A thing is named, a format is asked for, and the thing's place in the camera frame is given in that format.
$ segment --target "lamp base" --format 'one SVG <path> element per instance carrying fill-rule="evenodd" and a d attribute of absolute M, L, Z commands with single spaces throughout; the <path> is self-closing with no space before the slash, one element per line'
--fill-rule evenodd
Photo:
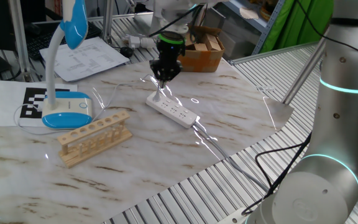
<path fill-rule="evenodd" d="M 92 122 L 92 101 L 88 95 L 80 92 L 56 92 L 56 108 L 48 105 L 48 96 L 44 99 L 42 122 L 51 129 L 76 129 Z"/>

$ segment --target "shelf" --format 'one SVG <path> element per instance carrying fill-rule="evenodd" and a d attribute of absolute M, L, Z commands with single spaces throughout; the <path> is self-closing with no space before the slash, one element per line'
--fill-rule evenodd
<path fill-rule="evenodd" d="M 256 4 L 251 4 L 247 0 L 231 0 L 227 2 L 223 2 L 229 9 L 231 9 L 233 12 L 241 16 L 240 14 L 240 8 L 245 7 L 247 9 L 253 9 L 255 10 L 258 15 L 259 19 L 245 19 L 249 24 L 251 24 L 253 27 L 255 27 L 257 30 L 259 30 L 261 33 L 268 32 L 269 29 L 267 27 L 267 21 L 262 18 L 260 15 L 260 6 Z"/>

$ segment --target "teal light ring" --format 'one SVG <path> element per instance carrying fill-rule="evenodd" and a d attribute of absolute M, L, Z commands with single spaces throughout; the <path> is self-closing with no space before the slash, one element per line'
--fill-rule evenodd
<path fill-rule="evenodd" d="M 335 158 L 333 158 L 333 157 L 331 157 L 331 156 L 322 155 L 322 154 L 314 154 L 314 155 L 305 156 L 304 158 L 302 158 L 302 160 L 303 160 L 303 159 L 306 159 L 307 157 L 312 157 L 312 156 L 321 156 L 321 157 L 325 157 L 325 158 L 328 158 L 328 159 L 332 159 L 332 160 L 334 160 L 334 161 L 340 163 L 340 165 L 342 165 L 342 166 L 344 166 L 346 169 L 348 169 L 348 171 L 353 175 L 353 177 L 355 178 L 355 180 L 356 180 L 356 182 L 357 182 L 357 185 L 358 185 L 358 178 L 357 178 L 357 176 L 356 176 L 356 175 L 353 173 L 353 171 L 352 171 L 347 165 L 345 165 L 343 162 L 341 162 L 341 161 L 339 161 L 339 160 L 337 160 L 337 159 L 335 159 Z"/>
<path fill-rule="evenodd" d="M 321 78 L 320 78 L 320 82 L 321 84 L 323 84 L 324 86 L 328 87 L 328 88 L 331 88 L 333 90 L 336 90 L 336 91 L 341 91 L 341 92 L 344 92 L 344 93 L 355 93 L 355 94 L 358 94 L 358 90 L 351 90 L 351 89 L 347 89 L 347 88 L 341 88 L 341 87 L 337 87 L 337 86 L 333 86 L 331 84 L 328 84 L 326 82 L 324 82 Z"/>

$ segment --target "wooden test tube rack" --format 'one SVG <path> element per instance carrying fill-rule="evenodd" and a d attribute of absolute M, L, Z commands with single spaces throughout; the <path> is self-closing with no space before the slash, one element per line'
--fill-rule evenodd
<path fill-rule="evenodd" d="M 121 111 L 57 137 L 62 145 L 59 156 L 67 168 L 130 139 L 132 133 L 124 126 L 128 118 L 129 114 Z"/>

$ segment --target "green light ring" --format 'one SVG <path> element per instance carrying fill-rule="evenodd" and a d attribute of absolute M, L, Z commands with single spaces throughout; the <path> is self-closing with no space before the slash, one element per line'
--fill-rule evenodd
<path fill-rule="evenodd" d="M 355 178 L 355 180 L 356 180 L 356 182 L 357 182 L 357 185 L 358 185 L 358 178 L 357 178 L 357 176 L 356 176 L 355 173 L 353 173 L 353 171 L 352 171 L 347 165 L 345 165 L 343 162 L 341 162 L 341 161 L 339 161 L 339 160 L 337 160 L 337 159 L 335 159 L 335 158 L 333 158 L 333 157 L 331 157 L 331 156 L 326 156 L 326 155 L 322 155 L 322 154 L 309 155 L 309 156 L 306 156 L 306 157 L 302 158 L 302 160 L 303 160 L 303 159 L 306 159 L 307 157 L 312 157 L 312 156 L 321 156 L 321 157 L 325 157 L 325 158 L 328 158 L 328 159 L 332 159 L 332 160 L 334 160 L 334 161 L 340 163 L 340 165 L 342 165 L 342 166 L 344 166 L 346 169 L 348 169 L 348 171 L 353 175 L 353 177 Z"/>
<path fill-rule="evenodd" d="M 170 43 L 170 44 L 183 44 L 183 40 L 170 40 L 170 39 L 163 37 L 161 34 L 158 35 L 158 37 L 160 38 L 160 40 Z"/>
<path fill-rule="evenodd" d="M 337 87 L 337 86 L 333 86 L 331 84 L 328 84 L 326 82 L 324 82 L 321 78 L 320 78 L 320 82 L 321 84 L 323 84 L 324 86 L 328 87 L 328 88 L 331 88 L 333 90 L 336 90 L 336 91 L 341 91 L 341 92 L 344 92 L 344 93 L 355 93 L 355 94 L 358 94 L 358 90 L 351 90 L 351 89 L 347 89 L 347 88 L 341 88 L 341 87 Z"/>

